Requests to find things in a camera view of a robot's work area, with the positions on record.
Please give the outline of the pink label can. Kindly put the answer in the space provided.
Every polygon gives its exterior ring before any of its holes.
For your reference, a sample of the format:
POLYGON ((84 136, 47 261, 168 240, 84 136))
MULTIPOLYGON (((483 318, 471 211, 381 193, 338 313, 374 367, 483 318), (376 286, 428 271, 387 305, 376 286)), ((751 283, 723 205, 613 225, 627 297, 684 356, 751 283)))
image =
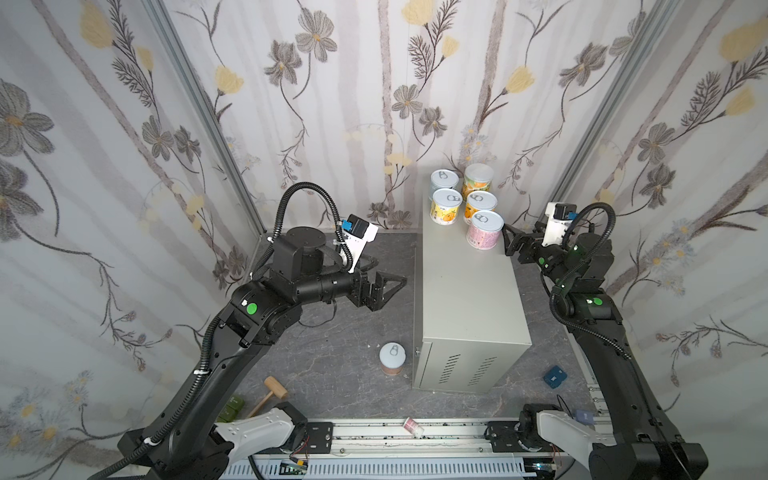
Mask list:
POLYGON ((479 210, 470 220, 466 234, 468 244, 477 250, 491 250, 498 242, 505 222, 491 210, 479 210))

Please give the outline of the green orange peach can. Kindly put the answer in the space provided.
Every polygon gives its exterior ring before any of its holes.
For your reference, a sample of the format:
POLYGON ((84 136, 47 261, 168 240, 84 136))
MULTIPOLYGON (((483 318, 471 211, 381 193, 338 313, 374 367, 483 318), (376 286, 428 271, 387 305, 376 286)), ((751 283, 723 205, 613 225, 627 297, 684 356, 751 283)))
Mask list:
POLYGON ((494 177, 494 170, 484 163, 469 164, 463 174, 462 196, 464 199, 475 191, 489 191, 494 177))

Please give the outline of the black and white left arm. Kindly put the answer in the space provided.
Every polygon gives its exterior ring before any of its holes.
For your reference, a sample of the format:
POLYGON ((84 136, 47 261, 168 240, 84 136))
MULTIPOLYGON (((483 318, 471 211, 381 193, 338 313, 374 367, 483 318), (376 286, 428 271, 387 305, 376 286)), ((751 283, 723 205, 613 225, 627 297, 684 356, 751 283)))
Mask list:
POLYGON ((283 194, 277 208, 272 242, 257 261, 252 279, 239 286, 209 322, 196 366, 168 406, 149 426, 123 434, 122 459, 94 473, 117 477, 131 465, 145 466, 149 479, 218 479, 235 452, 235 443, 215 425, 245 375, 280 336, 299 322, 303 306, 347 298, 356 307, 382 309, 407 283, 403 276, 379 272, 370 259, 359 267, 349 247, 360 238, 366 221, 343 221, 321 186, 298 182, 283 194), (335 242, 313 227, 282 230, 291 197, 301 190, 317 193, 330 209, 335 242))

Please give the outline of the yellow label can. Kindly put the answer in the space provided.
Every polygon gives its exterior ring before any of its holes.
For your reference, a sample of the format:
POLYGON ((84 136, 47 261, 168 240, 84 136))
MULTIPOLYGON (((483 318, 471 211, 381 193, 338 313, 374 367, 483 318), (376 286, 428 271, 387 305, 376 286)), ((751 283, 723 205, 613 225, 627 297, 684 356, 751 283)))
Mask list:
POLYGON ((463 197, 459 191, 450 188, 437 189, 431 197, 430 218, 439 225, 455 222, 463 197))
POLYGON ((496 196, 488 191, 473 190, 467 194, 465 200, 464 221, 471 223, 473 215, 481 210, 494 211, 498 205, 496 196))

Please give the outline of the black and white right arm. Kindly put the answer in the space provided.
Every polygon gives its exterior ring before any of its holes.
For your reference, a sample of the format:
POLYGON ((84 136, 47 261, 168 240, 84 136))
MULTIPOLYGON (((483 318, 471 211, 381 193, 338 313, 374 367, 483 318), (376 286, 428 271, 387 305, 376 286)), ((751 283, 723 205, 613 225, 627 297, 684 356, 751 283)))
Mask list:
POLYGON ((570 217, 554 244, 545 242, 543 223, 531 233, 510 225, 502 231, 506 255, 536 265, 541 278, 551 280, 549 309, 583 351, 612 423, 614 442, 607 444, 562 414, 561 428, 576 429, 579 436, 569 442, 558 433, 552 441, 594 479, 698 479, 709 465, 703 447, 685 441, 658 403, 620 311, 601 287, 613 262, 610 236, 617 215, 609 204, 595 202, 570 217))

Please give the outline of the white blue label can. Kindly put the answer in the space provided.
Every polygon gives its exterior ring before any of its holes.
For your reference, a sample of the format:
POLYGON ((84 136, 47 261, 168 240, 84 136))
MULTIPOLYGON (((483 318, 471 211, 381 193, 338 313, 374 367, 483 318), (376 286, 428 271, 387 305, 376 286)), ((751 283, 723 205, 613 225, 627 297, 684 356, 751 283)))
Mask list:
POLYGON ((430 175, 430 194, 433 195, 440 189, 455 190, 460 181, 456 172, 448 169, 438 169, 430 175))

